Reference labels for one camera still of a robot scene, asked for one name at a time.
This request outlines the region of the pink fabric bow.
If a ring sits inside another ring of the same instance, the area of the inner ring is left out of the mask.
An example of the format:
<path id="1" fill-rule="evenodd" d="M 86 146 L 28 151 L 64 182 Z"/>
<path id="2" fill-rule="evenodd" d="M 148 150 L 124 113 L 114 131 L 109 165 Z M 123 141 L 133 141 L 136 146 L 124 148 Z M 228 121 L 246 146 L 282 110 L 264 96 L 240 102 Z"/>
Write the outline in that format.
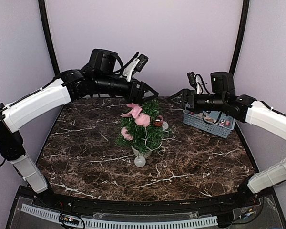
<path id="1" fill-rule="evenodd" d="M 126 106 L 131 108 L 131 110 L 128 113 L 121 114 L 121 117 L 131 117 L 132 116 L 134 119 L 139 117 L 139 115 L 142 111 L 142 108 L 139 105 L 134 104 L 134 103 L 130 103 L 130 104 L 127 104 Z"/>

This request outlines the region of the pink pompom ornament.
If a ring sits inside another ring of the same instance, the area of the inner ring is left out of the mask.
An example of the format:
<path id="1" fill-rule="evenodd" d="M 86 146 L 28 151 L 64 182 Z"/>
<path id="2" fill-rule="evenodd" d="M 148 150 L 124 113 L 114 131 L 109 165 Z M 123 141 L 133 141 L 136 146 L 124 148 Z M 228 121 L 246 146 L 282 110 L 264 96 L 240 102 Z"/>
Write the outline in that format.
<path id="1" fill-rule="evenodd" d="M 123 128 L 121 129 L 121 135 L 122 135 L 122 137 L 123 137 L 125 140 L 133 141 L 133 137 L 132 137 L 132 135 L 128 132 L 128 130 L 127 130 L 126 127 L 123 127 Z"/>
<path id="2" fill-rule="evenodd" d="M 148 127 L 150 125 L 150 116 L 144 113 L 140 113 L 136 118 L 135 123 L 138 126 Z"/>

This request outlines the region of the pink shiny bauble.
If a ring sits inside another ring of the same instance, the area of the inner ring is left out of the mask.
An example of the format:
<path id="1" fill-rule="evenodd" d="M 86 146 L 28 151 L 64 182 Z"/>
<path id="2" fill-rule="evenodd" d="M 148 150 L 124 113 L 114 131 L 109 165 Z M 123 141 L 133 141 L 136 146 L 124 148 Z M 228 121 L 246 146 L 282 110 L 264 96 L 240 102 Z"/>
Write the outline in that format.
<path id="1" fill-rule="evenodd" d="M 162 127 L 163 123 L 164 123 L 164 119 L 161 115 L 157 116 L 153 121 L 153 125 L 156 127 Z"/>

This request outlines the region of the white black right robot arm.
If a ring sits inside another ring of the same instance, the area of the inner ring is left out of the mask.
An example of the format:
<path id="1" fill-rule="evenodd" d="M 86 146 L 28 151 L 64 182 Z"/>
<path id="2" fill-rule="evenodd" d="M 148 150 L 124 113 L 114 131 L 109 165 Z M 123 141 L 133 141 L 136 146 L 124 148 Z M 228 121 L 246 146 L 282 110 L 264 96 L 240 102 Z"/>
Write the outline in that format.
<path id="1" fill-rule="evenodd" d="M 286 114 L 248 95 L 237 96 L 233 75 L 228 72 L 210 74 L 212 93 L 199 94 L 195 74 L 187 74 L 193 87 L 182 89 L 169 97 L 169 101 L 191 112 L 219 111 L 242 123 L 256 125 L 286 140 Z M 244 207 L 256 194 L 271 186 L 286 182 L 286 158 L 246 179 L 234 195 L 234 203 Z"/>

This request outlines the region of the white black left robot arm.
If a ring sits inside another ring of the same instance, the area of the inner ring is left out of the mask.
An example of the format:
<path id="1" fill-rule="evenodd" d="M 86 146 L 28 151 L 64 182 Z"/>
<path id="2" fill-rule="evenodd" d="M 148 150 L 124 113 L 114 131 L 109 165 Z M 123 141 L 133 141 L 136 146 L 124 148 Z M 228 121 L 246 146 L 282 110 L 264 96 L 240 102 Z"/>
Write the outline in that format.
<path id="1" fill-rule="evenodd" d="M 45 176 L 24 149 L 19 130 L 48 111 L 88 95 L 120 96 L 134 104 L 156 98 L 158 93 L 154 89 L 133 78 L 147 62 L 148 57 L 137 52 L 123 64 L 118 53 L 94 49 L 88 63 L 80 70 L 59 73 L 48 84 L 23 98 L 7 105 L 0 104 L 0 154 L 39 194 L 40 202 L 47 208 L 54 208 L 58 198 L 49 191 Z"/>

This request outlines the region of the small green christmas tree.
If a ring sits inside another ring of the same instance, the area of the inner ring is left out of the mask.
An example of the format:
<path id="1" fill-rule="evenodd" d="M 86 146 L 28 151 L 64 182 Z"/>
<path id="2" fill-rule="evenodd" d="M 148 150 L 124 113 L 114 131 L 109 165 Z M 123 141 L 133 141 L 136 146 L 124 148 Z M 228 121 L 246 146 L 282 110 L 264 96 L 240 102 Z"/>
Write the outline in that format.
<path id="1" fill-rule="evenodd" d="M 128 132 L 132 135 L 133 141 L 125 140 L 121 135 L 121 130 L 117 136 L 116 144 L 118 146 L 131 147 L 140 152 L 155 151 L 160 149 L 162 142 L 168 137 L 170 133 L 169 128 L 164 128 L 164 123 L 162 127 L 156 127 L 153 125 L 154 119 L 160 115 L 160 107 L 158 100 L 150 100 L 144 104 L 139 104 L 142 108 L 141 113 L 150 116 L 150 125 L 148 127 L 138 126 L 135 120 L 131 117 L 121 117 L 121 129 L 126 127 Z"/>

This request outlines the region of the white tree pot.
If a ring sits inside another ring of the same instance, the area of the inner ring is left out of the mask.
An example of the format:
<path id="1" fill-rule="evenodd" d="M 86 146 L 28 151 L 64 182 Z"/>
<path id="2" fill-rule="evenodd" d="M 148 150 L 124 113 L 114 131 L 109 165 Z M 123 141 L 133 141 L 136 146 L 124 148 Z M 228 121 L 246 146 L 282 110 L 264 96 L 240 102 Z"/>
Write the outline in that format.
<path id="1" fill-rule="evenodd" d="M 148 158 L 152 153 L 152 151 L 140 152 L 139 150 L 135 149 L 133 146 L 131 146 L 131 149 L 136 156 L 142 156 L 144 158 Z"/>

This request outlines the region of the beige wooden ornaments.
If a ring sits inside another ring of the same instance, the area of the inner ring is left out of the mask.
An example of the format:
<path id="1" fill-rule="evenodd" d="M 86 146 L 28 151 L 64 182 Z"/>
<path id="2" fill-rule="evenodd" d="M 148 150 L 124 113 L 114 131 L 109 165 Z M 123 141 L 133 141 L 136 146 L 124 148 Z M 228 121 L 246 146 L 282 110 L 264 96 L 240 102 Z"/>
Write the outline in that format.
<path id="1" fill-rule="evenodd" d="M 203 115 L 203 120 L 205 120 L 205 121 L 208 122 L 208 123 L 214 124 L 214 123 L 217 121 L 217 118 L 212 118 L 212 117 L 210 117 L 209 115 L 204 114 L 204 115 Z"/>

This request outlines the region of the blue plastic basket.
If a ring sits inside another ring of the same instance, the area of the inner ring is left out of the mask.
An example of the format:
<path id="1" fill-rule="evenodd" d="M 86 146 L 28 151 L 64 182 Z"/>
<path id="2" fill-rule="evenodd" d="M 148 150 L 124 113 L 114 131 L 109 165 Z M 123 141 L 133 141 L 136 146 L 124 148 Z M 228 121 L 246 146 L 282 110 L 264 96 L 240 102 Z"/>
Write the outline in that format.
<path id="1" fill-rule="evenodd" d="M 204 114 L 207 114 L 212 118 L 217 118 L 217 121 L 214 124 L 206 122 L 203 120 Z M 222 119 L 229 120 L 230 125 L 220 126 L 219 121 Z M 202 113 L 194 113 L 188 110 L 183 110 L 183 123 L 225 139 L 235 127 L 235 119 L 219 111 L 203 111 Z"/>

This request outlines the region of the pink silver bell ornaments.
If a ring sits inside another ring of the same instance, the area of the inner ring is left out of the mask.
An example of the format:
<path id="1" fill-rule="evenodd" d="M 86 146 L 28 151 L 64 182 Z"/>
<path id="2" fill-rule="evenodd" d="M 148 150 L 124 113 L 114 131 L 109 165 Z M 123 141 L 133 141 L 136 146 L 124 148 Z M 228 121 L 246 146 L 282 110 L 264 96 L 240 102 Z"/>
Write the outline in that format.
<path id="1" fill-rule="evenodd" d="M 219 121 L 219 125 L 220 126 L 229 126 L 230 125 L 230 121 L 222 119 L 222 120 Z"/>

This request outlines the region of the right black frame post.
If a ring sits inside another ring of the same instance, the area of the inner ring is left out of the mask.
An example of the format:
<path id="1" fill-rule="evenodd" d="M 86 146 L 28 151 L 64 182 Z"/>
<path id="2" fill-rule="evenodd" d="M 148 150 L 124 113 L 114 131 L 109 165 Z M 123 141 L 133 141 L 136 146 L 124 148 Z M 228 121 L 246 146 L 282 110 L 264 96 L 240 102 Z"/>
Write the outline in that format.
<path id="1" fill-rule="evenodd" d="M 247 22 L 247 16 L 249 12 L 249 3 L 250 3 L 250 0 L 243 0 L 243 3 L 242 3 L 241 16 L 239 20 L 238 32 L 237 32 L 237 37 L 235 41 L 235 48 L 234 48 L 234 52 L 233 52 L 233 56 L 232 56 L 232 60 L 231 60 L 230 68 L 229 68 L 229 73 L 231 73 L 232 76 L 235 73 L 239 55 L 240 55 L 241 48 L 242 48 L 243 38 L 245 34 L 245 27 L 246 27 L 246 22 Z"/>

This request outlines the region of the black frame post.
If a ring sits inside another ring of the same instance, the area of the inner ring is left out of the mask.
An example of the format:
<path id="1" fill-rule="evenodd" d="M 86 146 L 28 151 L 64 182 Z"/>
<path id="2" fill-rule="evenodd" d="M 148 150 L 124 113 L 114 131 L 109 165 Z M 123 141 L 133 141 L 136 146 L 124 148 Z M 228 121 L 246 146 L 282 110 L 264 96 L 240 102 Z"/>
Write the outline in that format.
<path id="1" fill-rule="evenodd" d="M 240 55 L 241 48 L 242 48 L 243 38 L 245 34 L 245 27 L 246 27 L 246 22 L 247 22 L 247 16 L 249 12 L 249 3 L 250 3 L 250 0 L 243 0 L 243 3 L 242 3 L 241 16 L 239 20 L 238 32 L 237 32 L 237 37 L 235 41 L 235 48 L 234 48 L 234 52 L 233 52 L 233 56 L 232 56 L 232 60 L 231 60 L 230 68 L 229 68 L 229 73 L 231 73 L 232 76 L 235 73 L 239 55 Z"/>
<path id="2" fill-rule="evenodd" d="M 47 50 L 48 50 L 48 54 L 50 57 L 52 69 L 53 69 L 55 76 L 57 76 L 60 73 L 60 69 L 59 69 L 59 65 L 58 65 L 58 61 L 57 61 L 57 57 L 56 57 L 56 53 L 54 50 L 53 41 L 51 37 L 50 24 L 49 24 L 48 15 L 47 15 L 47 9 L 46 9 L 46 1 L 39 0 L 38 5 L 39 5 L 39 12 L 40 12 L 40 17 L 41 17 L 44 38 L 46 41 Z"/>

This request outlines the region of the left black frame post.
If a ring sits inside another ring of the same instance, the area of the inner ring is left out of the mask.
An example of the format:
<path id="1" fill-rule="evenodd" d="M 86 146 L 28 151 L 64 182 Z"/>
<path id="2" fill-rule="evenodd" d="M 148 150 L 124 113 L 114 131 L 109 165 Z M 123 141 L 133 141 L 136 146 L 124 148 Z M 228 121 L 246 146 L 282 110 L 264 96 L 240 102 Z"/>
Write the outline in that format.
<path id="1" fill-rule="evenodd" d="M 48 15 L 47 15 L 47 9 L 46 9 L 46 1 L 39 0 L 38 5 L 39 5 L 39 12 L 40 12 L 40 17 L 41 17 L 44 38 L 46 41 L 47 50 L 48 50 L 48 54 L 50 57 L 52 69 L 53 69 L 55 76 L 57 76 L 60 73 L 60 69 L 59 69 L 59 65 L 58 65 L 58 61 L 57 61 L 57 57 L 56 57 L 56 53 L 54 50 L 53 41 L 51 37 L 50 24 L 49 24 Z"/>

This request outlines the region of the black front rail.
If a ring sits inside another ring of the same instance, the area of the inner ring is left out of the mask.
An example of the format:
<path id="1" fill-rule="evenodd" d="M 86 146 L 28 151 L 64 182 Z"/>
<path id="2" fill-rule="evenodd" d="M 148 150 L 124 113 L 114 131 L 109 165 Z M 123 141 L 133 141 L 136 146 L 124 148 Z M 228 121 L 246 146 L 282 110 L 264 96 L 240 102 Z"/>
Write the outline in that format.
<path id="1" fill-rule="evenodd" d="M 257 196 L 245 200 L 239 197 L 237 193 L 227 194 L 219 197 L 199 198 L 190 200 L 176 201 L 109 201 L 71 197 L 61 194 L 52 194 L 50 197 L 40 198 L 38 195 L 27 192 L 27 198 L 32 199 L 34 204 L 41 206 L 54 207 L 59 210 L 78 213 L 83 215 L 92 215 L 94 213 L 115 213 L 115 214 L 173 214 L 198 212 L 202 214 L 222 215 L 229 214 L 233 210 L 242 207 L 250 207 L 254 210 L 262 203 Z"/>

